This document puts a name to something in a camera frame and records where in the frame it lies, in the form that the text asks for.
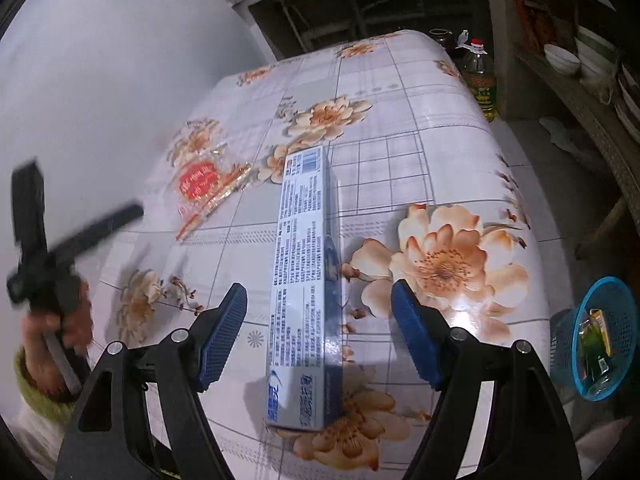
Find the red label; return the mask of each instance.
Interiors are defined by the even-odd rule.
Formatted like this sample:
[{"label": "red label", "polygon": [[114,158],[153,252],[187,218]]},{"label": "red label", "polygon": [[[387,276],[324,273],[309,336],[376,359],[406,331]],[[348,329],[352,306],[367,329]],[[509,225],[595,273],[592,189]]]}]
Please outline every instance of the red label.
[{"label": "red label", "polygon": [[475,88],[490,88],[495,85],[496,78],[494,76],[470,74],[469,82]]},{"label": "red label", "polygon": [[187,166],[178,179],[178,190],[190,201],[205,196],[218,181],[218,171],[213,162],[196,162]]}]

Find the plastic tablecloth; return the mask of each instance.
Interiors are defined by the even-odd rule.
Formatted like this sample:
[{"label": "plastic tablecloth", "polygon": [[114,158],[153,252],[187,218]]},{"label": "plastic tablecloth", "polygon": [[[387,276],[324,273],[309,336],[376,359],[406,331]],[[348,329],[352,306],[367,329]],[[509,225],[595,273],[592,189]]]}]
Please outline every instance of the plastic tablecloth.
[{"label": "plastic tablecloth", "polygon": [[[481,340],[527,339],[548,365],[548,304],[520,191],[434,41],[405,30],[229,76],[190,120],[143,183],[145,218],[115,236],[92,287],[90,358],[115,339],[158,342],[242,283],[245,322],[221,379],[200,397],[236,478],[402,477],[438,394],[399,338],[394,280]],[[220,135],[254,163],[255,181],[177,242],[167,185]],[[345,415],[315,434],[278,434],[264,415],[282,168],[287,152],[318,144],[340,185]],[[141,329],[123,333],[141,306]],[[478,464],[491,397],[484,384],[461,474]],[[169,445],[155,385],[147,400],[152,433]]]}]

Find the human hand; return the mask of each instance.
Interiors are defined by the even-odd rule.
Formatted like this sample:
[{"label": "human hand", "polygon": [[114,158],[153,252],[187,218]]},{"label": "human hand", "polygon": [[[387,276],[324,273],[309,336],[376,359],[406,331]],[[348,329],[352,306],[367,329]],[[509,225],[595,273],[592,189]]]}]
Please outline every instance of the human hand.
[{"label": "human hand", "polygon": [[[82,282],[78,308],[62,322],[62,342],[76,354],[85,355],[94,334],[91,319],[89,285]],[[20,335],[24,346],[24,364],[37,389],[43,392],[64,392],[65,380],[47,349],[42,337],[45,332],[60,330],[60,316],[47,312],[29,312],[22,318]]]}]

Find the blue gripper pad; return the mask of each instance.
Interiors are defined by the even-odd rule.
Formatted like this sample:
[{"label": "blue gripper pad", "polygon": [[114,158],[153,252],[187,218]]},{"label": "blue gripper pad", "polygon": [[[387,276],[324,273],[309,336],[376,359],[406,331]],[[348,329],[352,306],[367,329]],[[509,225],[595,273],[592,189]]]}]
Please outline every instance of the blue gripper pad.
[{"label": "blue gripper pad", "polygon": [[220,306],[213,309],[213,311],[218,311],[219,319],[200,348],[198,382],[203,390],[206,390],[211,383],[220,378],[226,359],[229,357],[244,321],[244,316],[246,316],[246,306],[246,289],[239,283],[234,283]]},{"label": "blue gripper pad", "polygon": [[420,314],[420,309],[428,309],[416,299],[405,280],[394,283],[391,289],[391,310],[402,334],[418,376],[427,381],[435,390],[440,389],[440,351],[429,334]]}]

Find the metal screw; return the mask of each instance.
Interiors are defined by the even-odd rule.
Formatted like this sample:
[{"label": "metal screw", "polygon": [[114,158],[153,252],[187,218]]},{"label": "metal screw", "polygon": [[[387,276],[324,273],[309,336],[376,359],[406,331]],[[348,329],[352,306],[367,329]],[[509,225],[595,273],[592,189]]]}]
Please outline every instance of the metal screw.
[{"label": "metal screw", "polygon": [[122,343],[120,341],[114,341],[113,343],[110,343],[109,346],[107,346],[107,352],[109,352],[111,355],[119,354],[120,350],[122,350]]},{"label": "metal screw", "polygon": [[171,341],[173,341],[174,343],[181,343],[188,337],[189,332],[183,328],[179,328],[171,334]]},{"label": "metal screw", "polygon": [[518,352],[523,354],[531,352],[531,344],[529,341],[524,341],[524,339],[518,339],[516,341],[516,348],[518,349]]},{"label": "metal screw", "polygon": [[459,326],[455,326],[451,329],[449,335],[456,341],[464,341],[466,339],[466,330],[464,328],[460,328]]}]

